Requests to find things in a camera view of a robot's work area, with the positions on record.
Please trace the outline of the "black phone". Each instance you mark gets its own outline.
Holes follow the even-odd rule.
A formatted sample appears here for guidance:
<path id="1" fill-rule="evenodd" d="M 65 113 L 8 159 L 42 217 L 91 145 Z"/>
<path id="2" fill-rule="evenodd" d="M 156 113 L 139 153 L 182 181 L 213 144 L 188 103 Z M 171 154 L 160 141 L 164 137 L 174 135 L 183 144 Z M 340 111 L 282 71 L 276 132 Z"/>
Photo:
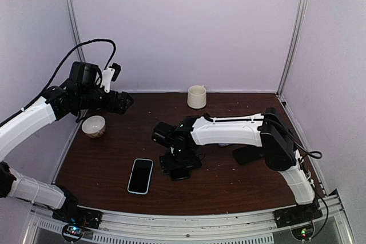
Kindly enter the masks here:
<path id="1" fill-rule="evenodd" d="M 169 172 L 172 181 L 181 181 L 190 178 L 190 172 L 187 169 L 174 169 Z"/>

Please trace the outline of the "black phone case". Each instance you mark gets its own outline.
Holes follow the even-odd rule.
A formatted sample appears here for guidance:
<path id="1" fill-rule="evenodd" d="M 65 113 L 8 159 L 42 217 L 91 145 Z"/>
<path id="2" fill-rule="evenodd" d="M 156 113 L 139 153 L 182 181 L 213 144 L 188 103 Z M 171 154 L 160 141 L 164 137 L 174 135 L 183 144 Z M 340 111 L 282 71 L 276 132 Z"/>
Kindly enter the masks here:
<path id="1" fill-rule="evenodd" d="M 233 150 L 233 157 L 239 165 L 245 165 L 263 159 L 264 153 L 261 147 L 245 146 Z"/>

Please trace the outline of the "lilac silicone phone case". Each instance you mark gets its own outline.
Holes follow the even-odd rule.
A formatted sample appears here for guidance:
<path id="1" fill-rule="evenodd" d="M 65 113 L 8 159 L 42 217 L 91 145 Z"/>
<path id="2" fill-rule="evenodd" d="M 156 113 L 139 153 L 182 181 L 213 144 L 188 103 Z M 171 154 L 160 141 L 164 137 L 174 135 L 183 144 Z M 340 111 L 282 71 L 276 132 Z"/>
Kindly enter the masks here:
<path id="1" fill-rule="evenodd" d="M 219 147 L 226 147 L 226 146 L 230 146 L 230 143 L 218 143 Z"/>

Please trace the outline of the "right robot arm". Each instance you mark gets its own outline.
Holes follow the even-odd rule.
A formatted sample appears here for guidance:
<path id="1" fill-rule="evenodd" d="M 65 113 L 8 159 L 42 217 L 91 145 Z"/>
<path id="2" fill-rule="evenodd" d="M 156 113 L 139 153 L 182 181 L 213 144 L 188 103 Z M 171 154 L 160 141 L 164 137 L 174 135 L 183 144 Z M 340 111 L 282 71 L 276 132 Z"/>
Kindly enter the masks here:
<path id="1" fill-rule="evenodd" d="M 315 213 L 315 191 L 311 176 L 303 168 L 299 145 L 272 107 L 243 117 L 212 117 L 207 113 L 187 116 L 178 126 L 159 122 L 153 129 L 152 140 L 166 148 L 160 157 L 161 170 L 173 180 L 182 180 L 185 174 L 202 166 L 199 146 L 261 148 L 267 167 L 280 173 L 293 193 L 298 204 L 293 217 L 305 222 Z"/>

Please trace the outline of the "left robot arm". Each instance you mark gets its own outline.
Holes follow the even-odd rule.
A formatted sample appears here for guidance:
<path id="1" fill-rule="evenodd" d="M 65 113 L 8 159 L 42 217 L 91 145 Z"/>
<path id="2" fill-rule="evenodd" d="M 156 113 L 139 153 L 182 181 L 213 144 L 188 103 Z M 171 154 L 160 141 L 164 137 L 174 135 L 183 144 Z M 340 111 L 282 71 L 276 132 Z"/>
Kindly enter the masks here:
<path id="1" fill-rule="evenodd" d="M 6 156 L 28 137 L 68 114 L 82 110 L 103 109 L 125 114 L 134 103 L 126 92 L 110 86 L 121 71 L 120 65 L 100 70 L 97 65 L 74 62 L 68 79 L 60 86 L 47 87 L 29 107 L 1 124 L 1 197 L 16 197 L 58 210 L 69 223 L 82 219 L 82 210 L 71 202 L 71 196 L 56 185 L 25 176 L 4 161 Z"/>

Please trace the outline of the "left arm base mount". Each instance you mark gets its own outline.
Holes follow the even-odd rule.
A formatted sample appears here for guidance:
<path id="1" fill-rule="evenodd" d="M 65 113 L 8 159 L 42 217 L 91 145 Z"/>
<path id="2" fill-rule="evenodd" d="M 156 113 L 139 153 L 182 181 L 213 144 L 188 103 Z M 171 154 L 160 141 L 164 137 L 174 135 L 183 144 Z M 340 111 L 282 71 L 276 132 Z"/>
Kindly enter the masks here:
<path id="1" fill-rule="evenodd" d="M 98 210 L 77 207 L 73 215 L 67 215 L 61 209 L 52 210 L 52 217 L 56 220 L 87 229 L 98 229 L 102 219 L 102 212 Z"/>

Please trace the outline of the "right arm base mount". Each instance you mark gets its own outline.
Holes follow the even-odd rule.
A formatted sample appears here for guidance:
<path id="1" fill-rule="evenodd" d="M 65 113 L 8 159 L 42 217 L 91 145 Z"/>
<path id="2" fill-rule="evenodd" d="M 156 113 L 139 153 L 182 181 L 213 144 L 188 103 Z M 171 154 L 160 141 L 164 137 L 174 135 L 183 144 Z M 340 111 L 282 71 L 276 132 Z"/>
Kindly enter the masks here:
<path id="1" fill-rule="evenodd" d="M 277 228 L 282 228 L 321 218 L 323 212 L 315 204 L 307 204 L 275 210 L 273 215 Z"/>

